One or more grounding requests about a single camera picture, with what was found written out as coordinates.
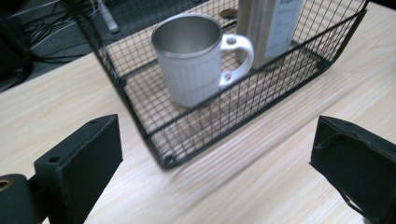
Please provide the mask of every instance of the light wood surface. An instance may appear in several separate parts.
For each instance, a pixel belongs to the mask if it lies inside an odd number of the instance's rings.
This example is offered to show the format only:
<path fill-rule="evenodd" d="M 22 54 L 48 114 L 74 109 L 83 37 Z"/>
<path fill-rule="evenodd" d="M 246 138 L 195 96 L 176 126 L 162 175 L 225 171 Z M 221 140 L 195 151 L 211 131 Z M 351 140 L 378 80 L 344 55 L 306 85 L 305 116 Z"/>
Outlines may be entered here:
<path fill-rule="evenodd" d="M 319 115 L 396 143 L 396 11 L 368 13 L 330 70 L 170 172 L 150 156 L 93 55 L 0 94 L 0 175 L 85 122 L 119 114 L 124 161 L 86 223 L 363 223 L 308 163 Z"/>

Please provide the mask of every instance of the mug rim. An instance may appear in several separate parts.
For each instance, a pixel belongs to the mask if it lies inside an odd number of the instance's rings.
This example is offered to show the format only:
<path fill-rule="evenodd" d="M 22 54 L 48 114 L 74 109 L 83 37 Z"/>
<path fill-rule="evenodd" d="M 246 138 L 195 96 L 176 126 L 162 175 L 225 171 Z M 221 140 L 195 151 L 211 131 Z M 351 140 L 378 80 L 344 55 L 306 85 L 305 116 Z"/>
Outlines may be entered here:
<path fill-rule="evenodd" d="M 193 53 L 174 53 L 174 52 L 169 52 L 169 51 L 161 48 L 158 45 L 158 43 L 156 43 L 154 41 L 155 34 L 157 33 L 158 29 L 160 29 L 164 24 L 168 23 L 169 21 L 174 21 L 174 20 L 181 19 L 181 18 L 194 18 L 194 17 L 212 21 L 219 27 L 219 38 L 212 46 L 210 46 L 210 47 L 208 47 L 206 49 L 202 49 L 202 50 L 193 52 Z M 165 57 L 184 59 L 184 58 L 197 57 L 197 56 L 203 55 L 203 54 L 209 52 L 210 50 L 214 49 L 219 44 L 219 42 L 221 41 L 222 36 L 223 36 L 223 31 L 222 31 L 221 26 L 212 17 L 210 17 L 210 16 L 208 16 L 206 14 L 202 14 L 202 13 L 183 13 L 183 14 L 178 14 L 176 16 L 170 17 L 170 18 L 160 22 L 159 25 L 154 29 L 154 31 L 151 34 L 151 43 L 154 46 L 155 50 L 159 51 Z"/>

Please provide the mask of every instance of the floor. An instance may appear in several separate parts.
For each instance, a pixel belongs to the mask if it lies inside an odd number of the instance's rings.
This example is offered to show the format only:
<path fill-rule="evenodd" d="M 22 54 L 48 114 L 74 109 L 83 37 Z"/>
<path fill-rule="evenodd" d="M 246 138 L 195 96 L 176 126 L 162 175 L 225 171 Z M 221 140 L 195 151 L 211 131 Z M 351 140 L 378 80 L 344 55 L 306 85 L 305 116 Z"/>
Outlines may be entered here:
<path fill-rule="evenodd" d="M 105 4 L 118 21 L 120 31 L 112 34 L 107 29 L 101 13 L 97 9 L 97 0 L 77 0 L 84 2 L 81 10 L 90 15 L 97 24 L 99 33 L 105 44 L 120 40 L 138 30 L 144 29 L 151 24 L 162 20 L 158 11 L 151 7 L 155 2 L 166 2 L 169 10 L 175 13 L 186 10 L 185 7 L 194 7 L 205 1 L 200 0 L 129 0 L 139 7 L 128 7 L 128 0 L 106 0 Z M 182 4 L 184 7 L 175 10 L 175 3 L 188 1 Z M 396 8 L 393 1 L 374 0 L 386 7 Z M 31 52 L 33 60 L 33 72 L 24 81 L 31 80 L 48 73 L 65 63 L 88 54 L 91 51 L 87 41 L 76 26 L 74 20 L 66 12 L 59 0 L 26 0 L 24 5 L 14 14 L 26 33 L 29 44 L 27 48 Z M 18 77 L 0 81 L 0 92 L 5 91 L 18 81 Z"/>

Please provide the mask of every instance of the mug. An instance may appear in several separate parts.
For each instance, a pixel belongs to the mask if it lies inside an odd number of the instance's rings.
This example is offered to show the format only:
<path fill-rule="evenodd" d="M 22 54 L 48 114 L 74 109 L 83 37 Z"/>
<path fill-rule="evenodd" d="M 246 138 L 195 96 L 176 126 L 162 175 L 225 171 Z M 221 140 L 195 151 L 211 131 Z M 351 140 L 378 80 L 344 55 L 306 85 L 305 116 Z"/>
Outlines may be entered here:
<path fill-rule="evenodd" d="M 223 34 L 204 14 L 182 14 L 160 23 L 152 33 L 158 63 L 173 100 L 192 107 L 246 74 L 253 64 L 253 47 L 242 35 Z M 241 49 L 247 57 L 233 71 L 221 72 L 221 53 Z"/>

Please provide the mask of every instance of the metal mesh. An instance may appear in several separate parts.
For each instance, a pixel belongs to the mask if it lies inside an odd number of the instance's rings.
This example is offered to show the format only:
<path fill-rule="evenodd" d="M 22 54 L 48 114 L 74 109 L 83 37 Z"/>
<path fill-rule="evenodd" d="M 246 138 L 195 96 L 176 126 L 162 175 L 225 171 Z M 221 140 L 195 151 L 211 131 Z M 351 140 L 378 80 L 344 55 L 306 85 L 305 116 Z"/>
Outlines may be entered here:
<path fill-rule="evenodd" d="M 78 14 L 70 1 L 64 2 Z M 94 28 L 80 28 L 136 123 L 141 125 L 140 132 L 162 168 L 189 160 L 323 73 L 345 47 L 367 4 L 362 0 L 306 0 L 287 53 L 187 109 L 172 101 L 156 61 L 150 43 L 156 23 L 178 13 L 200 12 L 215 18 L 224 33 L 235 33 L 236 19 L 224 19 L 220 12 L 237 9 L 238 1 L 122 3 L 122 13 L 136 12 L 131 15 L 136 22 L 121 40 L 103 46 Z M 120 21 L 128 15 L 113 16 Z M 223 70 L 238 66 L 234 53 L 223 53 L 222 66 Z"/>

